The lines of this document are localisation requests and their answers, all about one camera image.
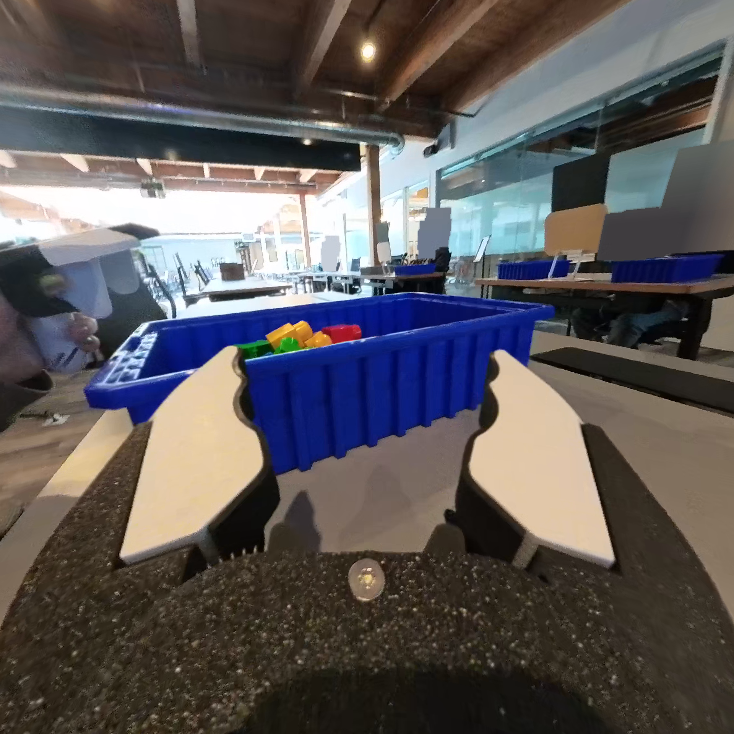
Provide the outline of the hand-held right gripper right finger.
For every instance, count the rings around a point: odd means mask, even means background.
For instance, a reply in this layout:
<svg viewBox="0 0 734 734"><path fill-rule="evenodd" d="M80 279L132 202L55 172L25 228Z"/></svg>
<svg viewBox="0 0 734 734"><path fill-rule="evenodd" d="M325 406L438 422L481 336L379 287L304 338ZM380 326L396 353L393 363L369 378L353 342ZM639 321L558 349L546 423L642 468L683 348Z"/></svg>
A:
<svg viewBox="0 0 734 734"><path fill-rule="evenodd" d="M504 350L490 356L479 427L464 449L456 525L470 553L520 569L539 550L616 563L581 418Z"/></svg>

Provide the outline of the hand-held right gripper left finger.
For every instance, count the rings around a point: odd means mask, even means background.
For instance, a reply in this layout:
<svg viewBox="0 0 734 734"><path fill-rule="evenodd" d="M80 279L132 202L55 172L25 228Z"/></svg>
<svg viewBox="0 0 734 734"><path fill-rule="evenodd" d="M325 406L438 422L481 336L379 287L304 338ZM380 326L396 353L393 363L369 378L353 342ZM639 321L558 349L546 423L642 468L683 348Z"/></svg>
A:
<svg viewBox="0 0 734 734"><path fill-rule="evenodd" d="M120 547L125 565L192 547L207 565L265 551L280 489L242 353L227 346L164 399Z"/></svg>

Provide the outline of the person's left hand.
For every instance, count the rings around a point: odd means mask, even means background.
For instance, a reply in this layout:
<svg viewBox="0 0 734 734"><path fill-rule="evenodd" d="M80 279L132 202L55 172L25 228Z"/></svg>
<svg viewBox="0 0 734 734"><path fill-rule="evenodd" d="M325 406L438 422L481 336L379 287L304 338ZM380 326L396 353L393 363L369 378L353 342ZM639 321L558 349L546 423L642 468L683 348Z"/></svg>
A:
<svg viewBox="0 0 734 734"><path fill-rule="evenodd" d="M97 321L82 313L69 314L68 336L69 339L84 352L94 353L100 348L97 337Z"/></svg>

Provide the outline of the wooden table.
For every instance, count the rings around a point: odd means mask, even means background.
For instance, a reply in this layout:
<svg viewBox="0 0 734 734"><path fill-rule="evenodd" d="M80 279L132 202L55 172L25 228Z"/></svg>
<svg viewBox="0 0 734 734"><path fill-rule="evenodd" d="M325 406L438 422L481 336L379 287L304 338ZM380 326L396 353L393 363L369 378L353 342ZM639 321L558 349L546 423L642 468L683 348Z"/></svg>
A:
<svg viewBox="0 0 734 734"><path fill-rule="evenodd" d="M439 272L398 275L371 274L361 276L362 285L372 289L373 296L409 292L445 295L445 274Z"/></svg>
<svg viewBox="0 0 734 734"><path fill-rule="evenodd" d="M245 278L242 280L212 280L201 294L211 302L226 302L256 297L285 295L292 284L282 280Z"/></svg>
<svg viewBox="0 0 734 734"><path fill-rule="evenodd" d="M491 297L494 289L512 290L510 300L534 302L554 307L591 308L601 306L605 296L624 294L623 305L637 311L652 299L678 299L689 304L688 319L677 347L677 357L695 361L702 337L711 321L711 302L731 297L732 274L715 274L709 279L688 283L613 283L610 274L591 278L550 278L540 280L502 280L476 278L474 285L483 298Z"/></svg>

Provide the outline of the wooden divider panel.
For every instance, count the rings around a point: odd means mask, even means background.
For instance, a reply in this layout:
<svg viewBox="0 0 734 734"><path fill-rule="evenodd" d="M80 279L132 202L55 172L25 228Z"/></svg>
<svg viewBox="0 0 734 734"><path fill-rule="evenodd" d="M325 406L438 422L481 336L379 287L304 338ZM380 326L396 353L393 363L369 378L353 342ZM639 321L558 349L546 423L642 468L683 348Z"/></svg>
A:
<svg viewBox="0 0 734 734"><path fill-rule="evenodd" d="M544 224L544 252L596 255L608 212L605 204L593 204L550 213Z"/></svg>

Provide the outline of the black panel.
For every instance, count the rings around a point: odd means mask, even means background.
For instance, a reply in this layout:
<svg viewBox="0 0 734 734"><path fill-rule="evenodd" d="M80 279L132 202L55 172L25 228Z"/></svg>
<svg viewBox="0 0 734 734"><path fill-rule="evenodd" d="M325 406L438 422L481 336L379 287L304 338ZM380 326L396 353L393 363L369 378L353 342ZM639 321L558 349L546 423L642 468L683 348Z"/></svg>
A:
<svg viewBox="0 0 734 734"><path fill-rule="evenodd" d="M596 153L556 166L552 174L551 212L604 204L609 154Z"/></svg>

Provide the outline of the metal duct pipe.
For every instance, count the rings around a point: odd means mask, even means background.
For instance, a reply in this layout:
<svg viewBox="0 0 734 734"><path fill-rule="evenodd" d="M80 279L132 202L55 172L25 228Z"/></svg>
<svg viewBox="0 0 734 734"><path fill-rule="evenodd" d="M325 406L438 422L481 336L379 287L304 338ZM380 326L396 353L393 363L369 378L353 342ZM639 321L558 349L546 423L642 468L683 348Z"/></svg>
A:
<svg viewBox="0 0 734 734"><path fill-rule="evenodd" d="M390 148L395 154L402 152L406 145L404 135L399 132L343 122L219 112L108 93L26 86L6 81L1 83L1 105L140 123L266 134L303 141L376 145Z"/></svg>

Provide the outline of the wooden post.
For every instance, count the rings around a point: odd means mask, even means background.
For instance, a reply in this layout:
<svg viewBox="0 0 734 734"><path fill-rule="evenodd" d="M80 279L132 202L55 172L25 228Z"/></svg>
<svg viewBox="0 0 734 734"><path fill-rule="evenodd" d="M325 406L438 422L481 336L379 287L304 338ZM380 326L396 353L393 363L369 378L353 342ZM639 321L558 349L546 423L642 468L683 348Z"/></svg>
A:
<svg viewBox="0 0 734 734"><path fill-rule="evenodd" d="M380 147L365 146L365 182L367 188L368 232L371 266L380 264L378 235L382 218L380 191Z"/></svg>

